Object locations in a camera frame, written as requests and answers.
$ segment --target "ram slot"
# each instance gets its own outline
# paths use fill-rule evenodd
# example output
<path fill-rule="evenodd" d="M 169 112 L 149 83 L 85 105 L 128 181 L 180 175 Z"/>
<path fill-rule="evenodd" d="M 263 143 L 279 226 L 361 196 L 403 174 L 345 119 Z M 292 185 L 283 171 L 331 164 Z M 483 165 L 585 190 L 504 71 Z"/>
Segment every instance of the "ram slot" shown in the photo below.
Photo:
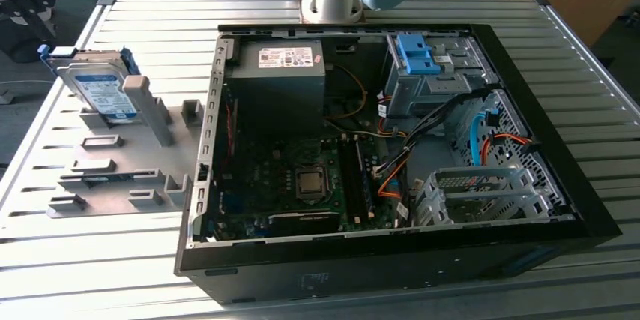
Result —
<path fill-rule="evenodd" d="M 371 182 L 363 164 L 359 141 L 351 138 L 340 138 L 337 143 L 347 217 L 349 222 L 360 224 L 373 217 Z"/>

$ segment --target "cable connector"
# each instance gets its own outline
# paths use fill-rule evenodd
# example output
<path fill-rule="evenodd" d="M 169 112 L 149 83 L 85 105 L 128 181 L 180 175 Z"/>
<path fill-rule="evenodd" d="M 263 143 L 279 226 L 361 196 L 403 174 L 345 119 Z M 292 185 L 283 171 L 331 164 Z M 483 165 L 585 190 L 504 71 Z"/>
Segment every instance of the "cable connector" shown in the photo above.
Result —
<path fill-rule="evenodd" d="M 379 170 L 380 170 L 381 167 L 383 166 L 373 166 L 371 168 L 371 174 L 373 176 L 373 179 L 380 179 L 381 178 L 383 174 L 379 174 Z"/>
<path fill-rule="evenodd" d="M 500 126 L 500 113 L 496 108 L 487 110 L 484 114 L 484 122 L 488 127 Z"/>
<path fill-rule="evenodd" d="M 492 144 L 493 146 L 504 145 L 505 141 L 507 141 L 507 138 L 504 137 L 496 138 L 495 134 L 489 135 L 489 144 Z"/>
<path fill-rule="evenodd" d="M 536 151 L 540 151 L 540 145 L 543 145 L 540 142 L 536 142 L 536 141 L 528 142 L 521 146 L 520 152 L 523 154 L 535 153 Z"/>

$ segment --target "aluminum extrusion table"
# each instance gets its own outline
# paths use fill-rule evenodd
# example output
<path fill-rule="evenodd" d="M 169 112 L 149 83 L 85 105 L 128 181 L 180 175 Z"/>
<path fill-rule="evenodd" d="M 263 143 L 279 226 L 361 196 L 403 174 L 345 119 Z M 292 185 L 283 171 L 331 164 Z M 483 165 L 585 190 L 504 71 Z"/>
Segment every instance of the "aluminum extrusion table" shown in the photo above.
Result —
<path fill-rule="evenodd" d="M 77 47 L 127 45 L 167 106 L 207 95 L 219 24 L 299 20 L 291 0 L 99 4 Z M 173 275 L 179 212 L 67 219 L 44 214 L 71 150 L 43 146 L 76 145 L 87 131 L 72 113 L 79 102 L 59 80 L 0 183 L 0 314 L 15 311 L 20 319 L 31 312 L 48 319 L 640 317 L 640 111 L 553 10 L 532 0 L 408 0 L 367 18 L 493 26 L 623 236 L 508 280 L 223 309 Z"/>

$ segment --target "white label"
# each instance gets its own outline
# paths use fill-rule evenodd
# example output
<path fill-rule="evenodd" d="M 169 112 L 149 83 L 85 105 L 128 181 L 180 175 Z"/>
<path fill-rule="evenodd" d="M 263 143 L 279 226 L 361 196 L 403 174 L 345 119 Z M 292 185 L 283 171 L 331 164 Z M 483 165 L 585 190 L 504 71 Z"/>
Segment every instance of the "white label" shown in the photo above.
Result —
<path fill-rule="evenodd" d="M 453 63 L 451 61 L 451 57 L 448 55 L 444 55 L 444 56 L 435 56 L 433 57 L 433 60 L 436 61 L 436 63 Z"/>
<path fill-rule="evenodd" d="M 311 48 L 264 48 L 257 52 L 257 67 L 313 67 Z"/>
<path fill-rule="evenodd" d="M 115 119 L 135 117 L 136 109 L 120 89 L 119 78 L 113 75 L 77 75 L 76 80 L 83 94 L 100 114 Z"/>
<path fill-rule="evenodd" d="M 397 213 L 407 219 L 409 216 L 409 209 L 407 209 L 407 206 L 404 206 L 400 202 L 397 202 L 397 207 L 396 207 Z"/>
<path fill-rule="evenodd" d="M 387 117 L 387 105 L 377 105 L 377 116 L 385 118 Z"/>

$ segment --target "blue hard drive label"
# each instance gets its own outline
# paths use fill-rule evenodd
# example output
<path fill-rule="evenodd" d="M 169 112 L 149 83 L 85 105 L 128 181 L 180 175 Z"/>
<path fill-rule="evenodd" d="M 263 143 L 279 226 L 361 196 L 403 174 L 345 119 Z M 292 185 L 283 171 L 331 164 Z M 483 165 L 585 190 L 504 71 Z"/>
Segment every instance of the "blue hard drive label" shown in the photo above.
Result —
<path fill-rule="evenodd" d="M 112 119 L 136 116 L 136 108 L 113 75 L 77 75 L 77 87 L 96 111 Z"/>

